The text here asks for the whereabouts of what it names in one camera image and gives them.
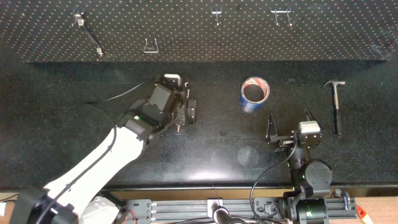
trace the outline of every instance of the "red object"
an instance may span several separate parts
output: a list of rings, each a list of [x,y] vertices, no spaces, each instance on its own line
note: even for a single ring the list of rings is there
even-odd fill
[[[367,215],[365,210],[363,210],[363,208],[361,206],[359,206],[359,205],[356,206],[356,213],[358,214],[360,219],[363,219],[365,217],[365,215]]]

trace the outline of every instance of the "wooden surface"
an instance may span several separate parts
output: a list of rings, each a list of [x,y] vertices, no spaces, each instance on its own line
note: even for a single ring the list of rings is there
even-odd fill
[[[365,209],[374,224],[398,223],[398,197],[367,197],[356,198],[356,204]],[[6,216],[0,217],[0,224],[8,224],[14,203],[7,203]],[[356,220],[330,220],[331,224],[363,224]]]

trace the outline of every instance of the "hammer head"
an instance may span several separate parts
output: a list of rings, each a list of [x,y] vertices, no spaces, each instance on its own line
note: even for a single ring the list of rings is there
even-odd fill
[[[327,85],[331,83],[332,86],[337,86],[337,85],[345,85],[346,82],[345,81],[339,81],[339,80],[329,80],[327,81],[323,86]]]

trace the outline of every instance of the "robotic arm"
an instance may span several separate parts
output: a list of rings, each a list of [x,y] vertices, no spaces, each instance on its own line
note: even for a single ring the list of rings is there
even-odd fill
[[[166,74],[148,100],[137,100],[123,113],[117,126],[87,157],[42,190],[23,190],[10,223],[78,223],[79,217],[103,186],[126,164],[138,158],[156,133],[171,124],[177,130],[195,122],[196,101],[189,99],[188,83]],[[111,223],[120,205],[103,200]]]

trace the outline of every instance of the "hammer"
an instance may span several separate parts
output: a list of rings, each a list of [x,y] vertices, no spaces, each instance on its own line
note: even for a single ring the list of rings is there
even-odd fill
[[[345,85],[345,81],[338,80],[329,80],[323,86],[331,83],[333,87],[333,97],[335,99],[335,125],[336,125],[336,134],[338,137],[342,137],[343,133],[341,132],[341,118],[338,114],[338,97],[337,97],[337,85]]]

